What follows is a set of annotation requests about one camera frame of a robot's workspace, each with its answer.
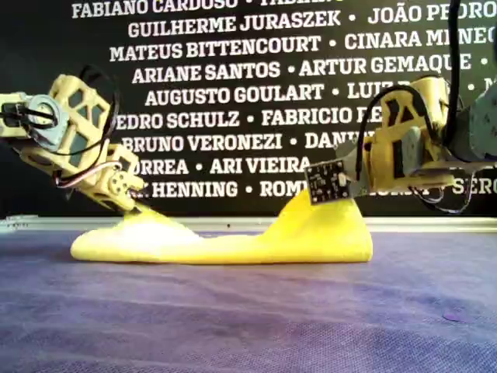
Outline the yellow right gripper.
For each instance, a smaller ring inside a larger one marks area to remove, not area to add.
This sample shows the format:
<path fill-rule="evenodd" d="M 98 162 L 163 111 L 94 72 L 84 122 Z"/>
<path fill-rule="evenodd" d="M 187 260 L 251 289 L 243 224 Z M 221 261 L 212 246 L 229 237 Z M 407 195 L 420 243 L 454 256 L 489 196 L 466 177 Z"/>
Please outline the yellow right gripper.
<path fill-rule="evenodd" d="M 454 184 L 442 149 L 425 126 L 378 127 L 359 137 L 361 180 L 371 192 L 445 189 Z"/>

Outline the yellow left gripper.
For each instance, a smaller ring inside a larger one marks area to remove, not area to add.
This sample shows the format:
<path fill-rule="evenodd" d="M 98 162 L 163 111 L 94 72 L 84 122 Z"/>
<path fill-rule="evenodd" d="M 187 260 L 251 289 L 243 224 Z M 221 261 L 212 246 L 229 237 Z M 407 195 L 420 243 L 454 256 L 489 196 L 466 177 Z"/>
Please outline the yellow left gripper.
<path fill-rule="evenodd" d="M 97 163 L 98 171 L 79 184 L 87 197 L 111 210 L 137 214 L 141 209 L 132 197 L 149 197 L 148 184 L 134 174 L 138 156 L 123 145 L 107 145 Z"/>

